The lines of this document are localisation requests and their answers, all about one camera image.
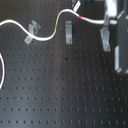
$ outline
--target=white wire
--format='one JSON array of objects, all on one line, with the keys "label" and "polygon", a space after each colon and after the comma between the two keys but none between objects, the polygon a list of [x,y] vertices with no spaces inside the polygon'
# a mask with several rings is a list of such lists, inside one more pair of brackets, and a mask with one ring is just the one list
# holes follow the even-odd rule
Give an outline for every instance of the white wire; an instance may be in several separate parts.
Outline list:
[{"label": "white wire", "polygon": [[2,78],[1,78],[1,82],[0,82],[0,90],[1,90],[3,83],[4,83],[4,79],[5,79],[5,66],[4,66],[4,60],[3,60],[1,53],[0,53],[0,60],[1,60],[1,64],[2,64]]},{"label": "white wire", "polygon": [[[71,10],[71,9],[64,9],[64,10],[62,10],[62,11],[58,14],[57,19],[56,19],[56,25],[58,24],[58,20],[59,20],[59,18],[60,18],[60,15],[61,15],[62,13],[65,13],[65,12],[70,12],[70,13],[74,14],[76,17],[79,17],[79,14],[75,13],[73,10]],[[103,24],[103,23],[104,23],[104,20],[91,20],[91,19],[85,18],[85,17],[82,17],[82,20],[85,20],[85,21],[90,22],[90,23],[93,23],[93,24]],[[54,32],[53,32],[53,34],[52,34],[51,36],[49,36],[49,37],[37,37],[37,36],[32,35],[31,33],[29,33],[21,24],[19,24],[18,22],[14,21],[14,20],[11,20],[11,19],[0,22],[0,26],[2,26],[2,25],[4,25],[4,24],[7,24],[7,23],[16,24],[16,25],[19,26],[26,34],[28,34],[28,35],[31,36],[33,39],[38,40],[38,41],[48,41],[48,40],[52,39],[52,38],[55,36],[55,34],[56,34],[56,28],[55,28],[55,29],[54,29]]]}]

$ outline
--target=white cable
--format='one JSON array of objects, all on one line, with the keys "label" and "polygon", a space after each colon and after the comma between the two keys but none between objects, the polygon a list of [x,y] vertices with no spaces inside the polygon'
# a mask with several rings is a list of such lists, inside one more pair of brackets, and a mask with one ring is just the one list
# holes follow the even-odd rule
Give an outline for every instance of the white cable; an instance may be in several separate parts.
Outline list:
[{"label": "white cable", "polygon": [[[71,9],[64,9],[64,10],[62,10],[58,14],[58,16],[57,16],[54,32],[49,37],[37,37],[35,35],[32,35],[21,24],[19,24],[18,22],[14,21],[14,20],[5,20],[5,21],[2,21],[2,22],[0,22],[0,26],[2,26],[4,24],[7,24],[7,23],[13,23],[13,24],[16,24],[17,26],[19,26],[27,35],[31,36],[33,39],[38,40],[38,41],[48,41],[48,40],[52,39],[55,36],[55,34],[56,34],[56,28],[57,28],[57,25],[58,25],[58,20],[60,18],[60,15],[62,13],[65,13],[65,12],[70,12],[70,13],[74,14],[76,17],[79,17],[80,16],[79,14],[75,13]],[[87,21],[89,23],[93,23],[93,24],[103,24],[104,23],[104,20],[92,20],[92,19],[89,19],[89,18],[86,18],[86,17],[81,17],[81,19],[84,20],[84,21]]]},{"label": "white cable", "polygon": [[1,78],[1,82],[0,82],[0,90],[1,90],[3,83],[4,83],[4,79],[5,79],[5,66],[4,66],[4,60],[3,60],[1,53],[0,53],[0,60],[1,60],[1,64],[2,64],[2,78]]}]

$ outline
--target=metal bracket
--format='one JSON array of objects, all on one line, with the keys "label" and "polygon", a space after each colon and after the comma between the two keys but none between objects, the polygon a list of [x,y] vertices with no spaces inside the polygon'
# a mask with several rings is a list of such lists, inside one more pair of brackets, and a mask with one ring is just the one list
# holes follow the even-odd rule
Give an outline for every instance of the metal bracket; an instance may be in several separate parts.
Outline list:
[{"label": "metal bracket", "polygon": [[106,7],[105,3],[105,13],[104,13],[104,26],[102,29],[100,29],[100,34],[101,34],[101,40],[102,40],[102,45],[103,45],[103,50],[105,52],[110,52],[110,44],[109,44],[109,38],[110,38],[110,32],[108,30],[108,25],[109,25],[109,17],[108,17],[108,10]]},{"label": "metal bracket", "polygon": [[100,34],[101,34],[104,51],[110,52],[111,51],[110,44],[109,44],[110,32],[108,31],[108,27],[103,27],[102,29],[100,29]]},{"label": "metal bracket", "polygon": [[[38,25],[35,21],[32,21],[32,24],[29,24],[28,26],[29,28],[29,32],[32,34],[32,35],[36,35],[39,30],[41,29],[41,26]],[[27,43],[28,45],[32,42],[33,38],[30,37],[30,36],[27,36],[24,40],[25,43]]]},{"label": "metal bracket", "polygon": [[66,21],[65,32],[66,32],[66,44],[72,44],[72,22],[71,21]]}]

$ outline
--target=screw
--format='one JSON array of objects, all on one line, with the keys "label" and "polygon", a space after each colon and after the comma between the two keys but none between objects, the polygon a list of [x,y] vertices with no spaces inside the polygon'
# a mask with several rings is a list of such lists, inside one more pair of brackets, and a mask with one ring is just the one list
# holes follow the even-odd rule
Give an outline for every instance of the screw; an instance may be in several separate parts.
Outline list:
[{"label": "screw", "polygon": [[120,73],[122,71],[122,68],[119,68],[118,70],[117,70],[117,73]]},{"label": "screw", "polygon": [[29,41],[29,38],[27,38],[27,41]]},{"label": "screw", "polygon": [[107,49],[107,50],[109,49],[109,46],[108,46],[108,45],[106,45],[106,49]]},{"label": "screw", "polygon": [[68,38],[68,42],[71,42],[71,38]]},{"label": "screw", "polygon": [[128,69],[126,70],[126,74],[128,74]]},{"label": "screw", "polygon": [[128,20],[128,15],[126,16],[126,20]]},{"label": "screw", "polygon": [[121,11],[121,13],[117,16],[117,18],[119,19],[123,15],[124,12],[125,10]]}]

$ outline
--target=black optical breadboard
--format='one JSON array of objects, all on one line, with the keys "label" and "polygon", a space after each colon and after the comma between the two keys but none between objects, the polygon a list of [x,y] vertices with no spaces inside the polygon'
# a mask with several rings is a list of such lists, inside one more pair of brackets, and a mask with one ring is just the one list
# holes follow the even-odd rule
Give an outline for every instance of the black optical breadboard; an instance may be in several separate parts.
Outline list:
[{"label": "black optical breadboard", "polygon": [[[46,37],[58,13],[71,6],[62,0],[0,0],[0,21],[13,19],[28,30],[34,20],[42,27],[38,36]],[[83,2],[78,13],[103,19],[104,3]],[[65,21],[72,21],[72,45],[66,45]],[[103,51],[101,28],[65,13],[53,39],[27,45],[19,27],[1,26],[6,77],[0,128],[127,128],[128,77],[115,73],[114,47],[111,42],[112,51]]]}]

